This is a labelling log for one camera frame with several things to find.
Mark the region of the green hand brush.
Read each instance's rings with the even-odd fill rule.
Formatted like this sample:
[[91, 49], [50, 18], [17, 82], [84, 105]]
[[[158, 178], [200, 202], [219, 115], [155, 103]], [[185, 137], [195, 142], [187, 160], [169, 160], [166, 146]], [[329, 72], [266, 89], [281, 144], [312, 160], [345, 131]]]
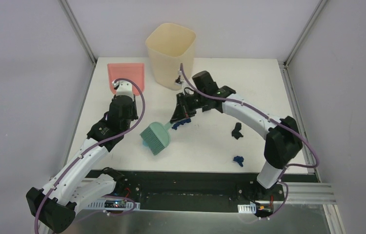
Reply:
[[171, 136], [169, 129], [171, 126], [172, 123], [170, 122], [166, 124], [152, 122], [140, 133], [140, 137], [154, 156], [158, 155], [170, 144]]

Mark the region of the pink plastic dustpan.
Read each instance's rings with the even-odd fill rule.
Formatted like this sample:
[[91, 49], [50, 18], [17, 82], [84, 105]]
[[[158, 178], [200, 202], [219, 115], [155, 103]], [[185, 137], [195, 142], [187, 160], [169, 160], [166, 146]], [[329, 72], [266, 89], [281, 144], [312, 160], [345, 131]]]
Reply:
[[107, 64], [110, 91], [116, 93], [113, 83], [118, 78], [133, 81], [142, 92], [145, 90], [145, 65], [144, 63], [109, 63]]

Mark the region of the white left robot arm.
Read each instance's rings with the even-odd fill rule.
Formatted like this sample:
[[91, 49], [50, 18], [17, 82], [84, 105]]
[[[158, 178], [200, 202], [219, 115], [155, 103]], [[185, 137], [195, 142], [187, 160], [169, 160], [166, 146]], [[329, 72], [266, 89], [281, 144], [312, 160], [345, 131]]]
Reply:
[[119, 180], [119, 175], [101, 175], [84, 186], [80, 183], [95, 164], [136, 127], [130, 123], [140, 122], [141, 118], [137, 114], [135, 95], [112, 98], [109, 110], [91, 127], [74, 157], [40, 189], [32, 187], [27, 192], [36, 234], [40, 232], [40, 224], [59, 234], [90, 203], [107, 194], [119, 197], [124, 193], [125, 184]]

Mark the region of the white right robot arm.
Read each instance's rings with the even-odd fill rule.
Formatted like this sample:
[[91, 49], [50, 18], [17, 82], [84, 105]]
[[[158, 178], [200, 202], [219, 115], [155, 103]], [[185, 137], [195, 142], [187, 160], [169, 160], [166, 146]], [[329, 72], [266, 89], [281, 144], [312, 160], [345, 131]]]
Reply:
[[194, 117], [198, 109], [215, 109], [253, 129], [265, 140], [265, 164], [256, 178], [253, 194], [260, 200], [267, 199], [286, 165], [303, 148], [303, 142], [297, 136], [296, 120], [290, 116], [281, 118], [266, 114], [252, 107], [234, 89], [218, 87], [208, 71], [197, 73], [193, 82], [192, 93], [176, 95], [176, 108], [170, 122], [174, 124]]

